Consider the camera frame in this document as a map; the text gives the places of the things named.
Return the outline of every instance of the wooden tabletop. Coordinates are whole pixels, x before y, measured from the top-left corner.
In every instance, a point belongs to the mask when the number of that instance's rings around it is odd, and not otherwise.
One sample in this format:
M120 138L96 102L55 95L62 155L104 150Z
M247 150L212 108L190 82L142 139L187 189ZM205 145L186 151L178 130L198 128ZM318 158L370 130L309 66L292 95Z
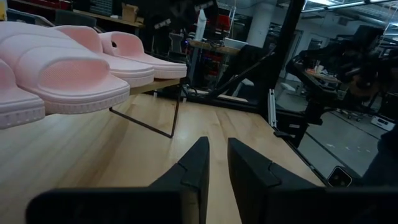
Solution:
M27 4L27 5L30 5L30 6L40 7L42 9L56 10L56 8L53 8L53 7L43 6L41 4L36 4L36 3L29 2L29 1L24 1L24 0L10 0L10 1L19 2L19 3Z
M164 79L155 79L154 82L140 86L140 87L135 87L130 89L130 95L136 95L140 93L145 93L147 91L152 91L152 90L160 90L168 86L174 86L180 83L180 79L169 79L169 80L164 80Z
M79 13L79 14L83 14L83 15L86 15L86 16L95 17L95 18L98 18L98 19L105 19L107 21L118 22L118 23L121 23L121 24L126 24L126 25L130 25L130 26L138 27L138 28L143 28L144 27L144 24L141 24L139 22L124 21L122 19L115 19L115 18L112 18L112 17L102 16L102 15L98 15L98 14L94 14L94 13L90 13L90 12L79 11L79 10L76 10L76 9L74 9L73 12Z
M135 95L114 109L170 131L174 100ZM175 136L161 136L103 110L48 116L0 131L0 223L23 224L30 199L56 187L148 186L201 136L210 142L208 224L241 223L228 172L237 138L293 173L322 185L258 114L181 103Z
M311 76L313 76L315 78L319 78L319 79L324 80L326 82L340 83L340 81L337 78L335 78L335 77L329 77L329 76L326 76L326 75L320 75L320 74L312 72L310 70L306 70L305 73L307 75L311 75Z
M197 40L190 40L189 44L192 47L197 47L205 50L212 50L218 53L228 54L228 55L237 55L240 51L239 49L234 49L232 47L212 47L209 43Z

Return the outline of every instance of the wooden table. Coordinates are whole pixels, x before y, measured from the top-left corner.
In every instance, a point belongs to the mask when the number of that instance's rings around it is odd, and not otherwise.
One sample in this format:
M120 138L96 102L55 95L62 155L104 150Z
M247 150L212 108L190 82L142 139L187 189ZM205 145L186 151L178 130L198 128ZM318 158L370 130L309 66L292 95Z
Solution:
M195 48L212 50L218 53L228 54L228 55L237 55L240 51L239 49L234 49L232 47L212 47L209 43L197 40L190 40L189 44Z
M22 3L22 4L27 4L27 5L30 5L30 6L40 7L42 9L48 9L48 10L53 10L53 11L56 10L56 8L43 6L41 4L36 4L36 3L29 2L29 1L24 1L24 0L10 0L10 1L18 2L18 3Z
M329 77L329 76L326 76L326 75L320 75L320 74L318 74L318 73L314 73L314 72L311 72L311 71L308 71L308 70L306 70L305 73L306 73L307 75L310 75L310 76L314 77L314 78L319 78L319 79L321 79L321 80L323 80L323 81L325 81L325 82L330 82L330 83L341 83L341 82L340 82L337 78L335 78L335 77Z
M130 95L136 95L140 93L145 93L147 91L152 91L152 90L160 90L168 86L174 86L178 85L180 83L180 79L170 79L170 80L163 80L163 79L155 79L154 82L140 86L140 87L135 87L130 89Z
M122 19L115 19L115 18L112 18L112 17L109 17L109 16L102 16L102 15L94 14L94 13L91 13L91 12L79 11L79 10L76 10L76 9L74 9L73 12L79 13L79 14L83 14L83 15L86 15L86 16L95 17L95 18L98 18L98 19L104 19L104 20L107 20L107 21L118 22L118 23L121 23L121 24L130 25L130 26L133 26L133 27L138 27L138 28L143 28L144 27L144 25L139 23L139 22L124 21Z
M134 95L119 111L170 129L175 103ZM239 224L229 180L227 138L237 138L293 173L322 185L258 114L182 103L173 139L107 110L51 115L0 131L0 223L23 224L28 201L56 187L148 186L201 136L210 142L208 224Z

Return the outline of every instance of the white pillar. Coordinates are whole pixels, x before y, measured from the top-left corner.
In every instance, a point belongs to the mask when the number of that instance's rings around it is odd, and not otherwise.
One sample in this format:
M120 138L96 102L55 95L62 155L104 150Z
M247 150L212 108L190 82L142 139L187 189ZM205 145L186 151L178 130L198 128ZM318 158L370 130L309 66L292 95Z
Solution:
M272 3L260 3L254 6L253 19L246 41L249 45L262 48L267 37L274 9L275 4Z

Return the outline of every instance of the pink slide sandal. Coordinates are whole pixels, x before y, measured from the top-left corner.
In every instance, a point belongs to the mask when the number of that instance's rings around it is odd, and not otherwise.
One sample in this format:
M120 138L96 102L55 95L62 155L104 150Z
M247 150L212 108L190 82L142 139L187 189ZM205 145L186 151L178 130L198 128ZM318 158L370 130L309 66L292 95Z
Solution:
M185 64L168 62L145 54L141 40L135 35L123 32L107 32L99 34L99 36L106 54L152 65L155 68L155 78L168 79L187 76Z
M87 26L58 26L52 29L63 32L106 60L109 63L111 74L128 82L131 88L147 85L154 81L155 70L152 65L105 54L101 39L93 28Z
M20 88L44 100L46 113L89 113L129 97L105 60L62 32L20 22L0 22L0 30L0 59Z
M43 119L44 102L17 87L11 68L0 60L0 129Z

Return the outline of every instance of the cardboard box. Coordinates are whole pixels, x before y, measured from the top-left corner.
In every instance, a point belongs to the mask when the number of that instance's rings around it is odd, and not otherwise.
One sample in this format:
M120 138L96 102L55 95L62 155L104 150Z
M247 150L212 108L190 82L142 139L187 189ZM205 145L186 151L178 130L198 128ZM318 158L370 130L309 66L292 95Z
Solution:
M6 16L7 16L7 6L6 2L0 0L0 21L7 21Z
M122 3L122 20L136 22L138 7Z
M141 24L144 24L144 18L142 17L137 17L136 22L139 22Z

